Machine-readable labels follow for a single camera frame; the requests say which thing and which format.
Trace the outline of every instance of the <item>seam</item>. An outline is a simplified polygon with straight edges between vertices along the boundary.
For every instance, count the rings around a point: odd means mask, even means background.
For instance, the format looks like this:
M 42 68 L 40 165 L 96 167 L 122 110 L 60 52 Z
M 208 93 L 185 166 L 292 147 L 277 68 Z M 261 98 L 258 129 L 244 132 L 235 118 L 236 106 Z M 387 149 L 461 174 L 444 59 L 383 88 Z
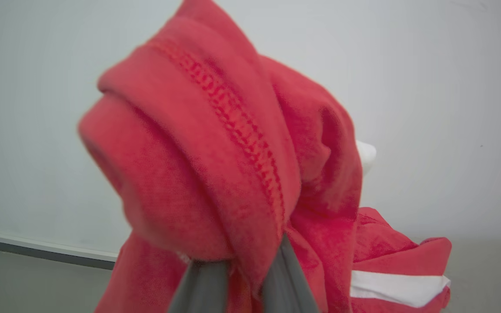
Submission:
M 276 159 L 270 145 L 258 125 L 252 120 L 243 107 L 242 100 L 214 70 L 199 61 L 197 56 L 184 50 L 171 40 L 147 42 L 147 46 L 155 48 L 165 55 L 173 64 L 187 73 L 191 82 L 200 87 L 215 115 L 249 160 L 257 173 L 259 181 L 272 213 L 276 218 L 277 239 L 281 239 L 285 221 L 284 195 Z

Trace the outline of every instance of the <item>dark strip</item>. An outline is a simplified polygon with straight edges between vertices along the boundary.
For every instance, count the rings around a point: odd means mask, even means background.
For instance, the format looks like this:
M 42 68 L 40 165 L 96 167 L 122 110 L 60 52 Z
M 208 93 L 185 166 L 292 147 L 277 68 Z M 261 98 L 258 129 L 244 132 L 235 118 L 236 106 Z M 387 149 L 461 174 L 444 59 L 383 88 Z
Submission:
M 87 257 L 71 256 L 69 254 L 56 253 L 26 247 L 15 246 L 14 244 L 0 242 L 0 251 L 22 254 L 24 256 L 43 258 L 46 260 L 76 264 L 82 266 L 96 267 L 98 269 L 113 270 L 115 262 L 96 260 Z

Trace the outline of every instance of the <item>white object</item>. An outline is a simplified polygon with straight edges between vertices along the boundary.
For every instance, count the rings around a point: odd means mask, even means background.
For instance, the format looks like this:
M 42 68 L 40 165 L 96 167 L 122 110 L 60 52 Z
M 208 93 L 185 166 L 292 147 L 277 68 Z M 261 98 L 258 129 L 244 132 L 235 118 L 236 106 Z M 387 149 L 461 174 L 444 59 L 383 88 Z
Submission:
M 374 159 L 376 159 L 376 148 L 373 145 L 366 144 L 359 140 L 356 142 L 358 154 L 361 158 L 362 175 L 365 176 L 374 165 Z
M 381 299 L 424 307 L 451 281 L 446 276 L 413 276 L 364 271 L 351 272 L 351 297 Z

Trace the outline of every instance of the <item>white backdrop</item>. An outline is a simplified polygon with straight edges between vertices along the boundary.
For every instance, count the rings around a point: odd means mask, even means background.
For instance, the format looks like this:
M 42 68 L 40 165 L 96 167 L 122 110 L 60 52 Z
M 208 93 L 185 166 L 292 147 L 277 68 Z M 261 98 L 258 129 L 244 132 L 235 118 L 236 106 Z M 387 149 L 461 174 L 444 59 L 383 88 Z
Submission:
M 178 4 L 0 0 L 0 234 L 117 252 L 129 226 L 76 123 Z M 219 4 L 376 146 L 363 205 L 410 236 L 501 240 L 501 0 Z

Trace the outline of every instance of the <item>white trim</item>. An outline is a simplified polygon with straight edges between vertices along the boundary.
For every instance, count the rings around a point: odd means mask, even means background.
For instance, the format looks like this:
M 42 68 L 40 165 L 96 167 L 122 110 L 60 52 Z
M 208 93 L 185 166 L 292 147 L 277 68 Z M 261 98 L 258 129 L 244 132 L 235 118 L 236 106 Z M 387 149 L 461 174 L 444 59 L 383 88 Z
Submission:
M 31 240 L 31 239 L 21 238 L 19 236 L 10 236 L 6 234 L 0 234 L 0 242 L 42 251 L 69 254 L 77 257 L 93 258 L 96 260 L 111 261 L 111 262 L 115 262 L 117 260 L 117 253 L 113 252 L 66 246 L 64 244 Z
M 446 276 L 413 276 L 351 272 L 351 297 L 381 299 L 411 307 L 424 307 L 450 286 Z

